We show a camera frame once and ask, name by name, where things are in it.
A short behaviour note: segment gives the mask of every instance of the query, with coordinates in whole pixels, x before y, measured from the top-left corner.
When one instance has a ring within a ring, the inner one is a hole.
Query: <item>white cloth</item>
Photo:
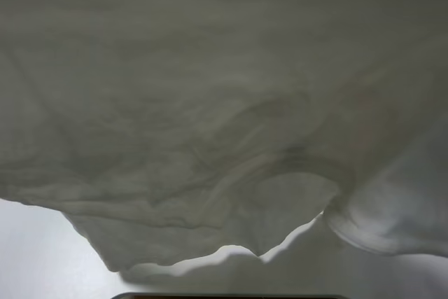
[[[448,257],[448,115],[378,177],[337,197],[324,219],[364,250]]]
[[[111,270],[260,254],[447,110],[447,0],[2,0],[0,196]]]

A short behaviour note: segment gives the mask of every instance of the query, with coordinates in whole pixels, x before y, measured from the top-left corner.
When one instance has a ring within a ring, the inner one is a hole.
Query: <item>white surface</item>
[[[137,285],[109,272],[60,213],[0,200],[0,298],[106,299],[126,292],[447,297],[448,259],[375,256],[319,235],[290,236],[262,260],[233,248],[230,258],[221,249],[176,267],[140,268],[137,273],[151,276]]]

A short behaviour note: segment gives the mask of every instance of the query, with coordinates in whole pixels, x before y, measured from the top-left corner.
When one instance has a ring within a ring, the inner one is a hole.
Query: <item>white fabric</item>
[[[378,177],[334,200],[324,219],[368,251],[448,256],[448,115]]]
[[[444,111],[447,0],[2,0],[0,196],[111,270],[257,254]]]

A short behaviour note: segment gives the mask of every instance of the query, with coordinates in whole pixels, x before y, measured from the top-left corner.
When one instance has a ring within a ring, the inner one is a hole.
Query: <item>white t-shirt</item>
[[[446,4],[0,0],[0,196],[111,270],[264,253],[447,110]]]

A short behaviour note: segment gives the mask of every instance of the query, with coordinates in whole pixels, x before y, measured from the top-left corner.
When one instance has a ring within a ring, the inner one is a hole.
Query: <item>wrinkled fabric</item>
[[[325,209],[342,239],[388,255],[448,256],[448,115],[373,180]]]
[[[0,196],[111,270],[261,254],[444,111],[447,0],[1,0]]]

